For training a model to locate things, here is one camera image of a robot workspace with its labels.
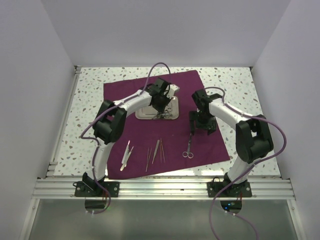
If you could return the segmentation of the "steel surgical scissors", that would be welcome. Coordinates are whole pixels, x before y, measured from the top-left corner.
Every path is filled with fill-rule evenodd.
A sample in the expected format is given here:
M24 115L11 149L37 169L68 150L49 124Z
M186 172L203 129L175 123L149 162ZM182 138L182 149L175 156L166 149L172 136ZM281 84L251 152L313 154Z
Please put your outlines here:
M186 149L186 151L184 151L184 152L182 153L182 156L183 156L184 158L192 159L192 158L194 157L194 154L191 152L192 137L193 137L193 134L190 133L189 139L188 139L188 144L187 144L187 149Z
M172 108L169 107L162 112L158 111L153 119L170 119L172 116Z

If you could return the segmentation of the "thin pointed tweezers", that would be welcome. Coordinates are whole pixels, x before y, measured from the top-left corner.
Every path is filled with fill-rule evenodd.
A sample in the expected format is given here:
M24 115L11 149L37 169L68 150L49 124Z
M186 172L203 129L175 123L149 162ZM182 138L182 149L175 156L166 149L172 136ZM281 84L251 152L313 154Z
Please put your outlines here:
M162 138L160 139L160 161L162 163L165 163L165 153L164 153L164 145L163 145L163 140Z

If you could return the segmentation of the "purple surgical cloth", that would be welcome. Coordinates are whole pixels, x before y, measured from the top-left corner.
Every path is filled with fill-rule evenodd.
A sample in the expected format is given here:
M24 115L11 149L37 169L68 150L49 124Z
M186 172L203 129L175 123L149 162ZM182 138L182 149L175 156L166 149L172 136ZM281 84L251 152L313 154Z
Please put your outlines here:
M190 137L189 112L196 110L192 94L204 88L196 70L161 75L161 78L177 85L179 117L174 120L140 120L131 114L126 118L124 131L114 144L107 161L109 179L124 180L155 175L188 168L207 166L228 161L230 159L222 134L219 129L207 135L207 131L197 129L192 137L192 159L183 157ZM161 162L161 145L152 164L157 140L162 139L165 163ZM123 171L120 171L122 159L128 141L129 150L133 148ZM148 148L152 148L151 157L146 170Z

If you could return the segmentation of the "steel tweezers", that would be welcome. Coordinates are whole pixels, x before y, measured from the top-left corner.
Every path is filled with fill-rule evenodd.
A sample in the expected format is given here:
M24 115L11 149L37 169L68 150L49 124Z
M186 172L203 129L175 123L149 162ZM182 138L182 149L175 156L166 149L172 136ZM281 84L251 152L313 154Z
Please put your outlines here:
M151 163L151 164L154 164L155 158L156 158L156 156L157 156L159 144L160 144L160 139L158 139L157 142L156 142L155 149L154 149L154 152L153 152L152 163Z

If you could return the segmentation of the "thin fine tweezers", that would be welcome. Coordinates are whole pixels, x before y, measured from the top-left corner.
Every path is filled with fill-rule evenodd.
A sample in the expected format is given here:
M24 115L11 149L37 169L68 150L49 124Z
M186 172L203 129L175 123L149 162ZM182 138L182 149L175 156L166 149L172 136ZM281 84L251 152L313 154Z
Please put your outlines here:
M148 171L148 166L151 158L151 153L152 153L152 148L148 148L147 150L147 159L146 159L146 167L145 167L145 172Z

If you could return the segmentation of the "steel scalpel handle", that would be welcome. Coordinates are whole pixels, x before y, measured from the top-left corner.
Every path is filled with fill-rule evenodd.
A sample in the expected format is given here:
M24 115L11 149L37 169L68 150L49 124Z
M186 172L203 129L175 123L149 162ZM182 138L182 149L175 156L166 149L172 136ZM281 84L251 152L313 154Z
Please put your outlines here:
M125 162L126 162L126 159L128 157L128 154L129 154L129 146L130 146L130 140L128 141L127 145L126 145L126 148L125 148L125 151L124 151L124 154L123 154L123 158L122 158L122 161L121 161L121 164L124 165Z
M128 160L129 160L129 158L130 158L130 156L131 156L131 154L132 154L133 148L134 148L134 147L132 147L132 148L127 152L127 154L126 154L126 156L125 156L125 159L124 159L124 161L123 161L123 163L122 163L122 165L121 165L121 168L120 168L120 171L121 171L121 172L122 172L122 171L124 170L124 168L127 166L127 162L128 162Z

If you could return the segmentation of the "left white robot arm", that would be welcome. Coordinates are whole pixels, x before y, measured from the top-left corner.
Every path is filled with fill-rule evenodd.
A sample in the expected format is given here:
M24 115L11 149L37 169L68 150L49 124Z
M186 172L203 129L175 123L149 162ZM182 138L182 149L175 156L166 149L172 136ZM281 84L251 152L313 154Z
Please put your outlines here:
M94 140L97 143L90 170L86 172L91 179L86 185L87 192L95 197L103 193L104 184L101 181L105 178L113 145L124 132L127 117L149 106L163 112L179 90L177 85L158 78L155 83L145 85L123 99L105 100L101 104L93 122L80 135L83 140Z

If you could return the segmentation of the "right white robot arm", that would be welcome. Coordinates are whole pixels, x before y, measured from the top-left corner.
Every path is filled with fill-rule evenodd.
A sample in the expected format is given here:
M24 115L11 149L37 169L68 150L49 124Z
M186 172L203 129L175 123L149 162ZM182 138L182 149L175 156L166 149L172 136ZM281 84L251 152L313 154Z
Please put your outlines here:
M222 185L227 196L235 196L248 179L249 174L245 171L254 165L255 160L264 158L274 149L268 123L261 114L254 116L225 103L224 95L209 95L205 89L200 89L191 97L197 107L196 111L189 112L192 135L196 129L205 130L208 135L214 133L218 127L216 118L235 131L237 159L224 175Z

